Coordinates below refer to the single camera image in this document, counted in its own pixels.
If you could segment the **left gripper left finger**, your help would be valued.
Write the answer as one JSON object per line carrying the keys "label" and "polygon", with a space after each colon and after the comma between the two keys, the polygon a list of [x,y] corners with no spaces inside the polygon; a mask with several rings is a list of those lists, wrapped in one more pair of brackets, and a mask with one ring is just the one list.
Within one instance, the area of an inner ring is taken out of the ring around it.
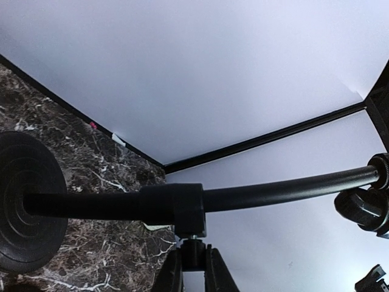
{"label": "left gripper left finger", "polygon": [[151,289],[152,292],[182,291],[182,257],[179,248],[168,253]]}

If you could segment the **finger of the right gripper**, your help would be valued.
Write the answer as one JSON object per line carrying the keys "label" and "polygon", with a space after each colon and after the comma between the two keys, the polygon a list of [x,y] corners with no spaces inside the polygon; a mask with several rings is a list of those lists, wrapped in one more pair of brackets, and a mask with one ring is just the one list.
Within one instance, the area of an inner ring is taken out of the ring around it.
{"label": "finger of the right gripper", "polygon": [[365,98],[366,111],[378,132],[378,135],[388,151],[388,78],[389,63],[386,63],[382,73]]}

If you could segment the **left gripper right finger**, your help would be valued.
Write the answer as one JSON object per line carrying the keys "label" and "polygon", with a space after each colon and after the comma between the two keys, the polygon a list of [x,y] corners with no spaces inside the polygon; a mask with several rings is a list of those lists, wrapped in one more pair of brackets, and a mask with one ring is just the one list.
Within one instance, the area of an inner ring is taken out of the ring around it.
{"label": "left gripper right finger", "polygon": [[207,245],[205,253],[205,290],[207,292],[239,292],[218,249]]}

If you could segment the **black mic stand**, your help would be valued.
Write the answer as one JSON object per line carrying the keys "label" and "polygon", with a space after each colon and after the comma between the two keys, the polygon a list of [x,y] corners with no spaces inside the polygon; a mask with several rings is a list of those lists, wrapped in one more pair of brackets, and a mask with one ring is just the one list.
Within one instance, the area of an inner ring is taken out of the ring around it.
{"label": "black mic stand", "polygon": [[59,250],[70,218],[172,225],[205,237],[210,212],[248,209],[336,193],[336,210],[379,237],[388,234],[388,155],[366,167],[282,182],[204,190],[201,184],[146,186],[130,193],[68,193],[50,150],[17,131],[1,133],[1,270],[28,273]]}

